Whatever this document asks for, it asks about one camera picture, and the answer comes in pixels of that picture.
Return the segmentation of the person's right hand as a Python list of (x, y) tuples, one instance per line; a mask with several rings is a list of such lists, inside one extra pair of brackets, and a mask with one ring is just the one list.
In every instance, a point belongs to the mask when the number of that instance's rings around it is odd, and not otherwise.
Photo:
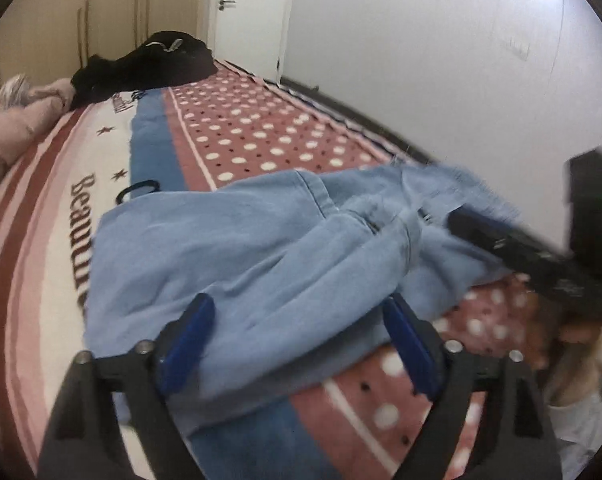
[(602, 344), (602, 322), (584, 315), (566, 313), (560, 316), (554, 340), (562, 344)]

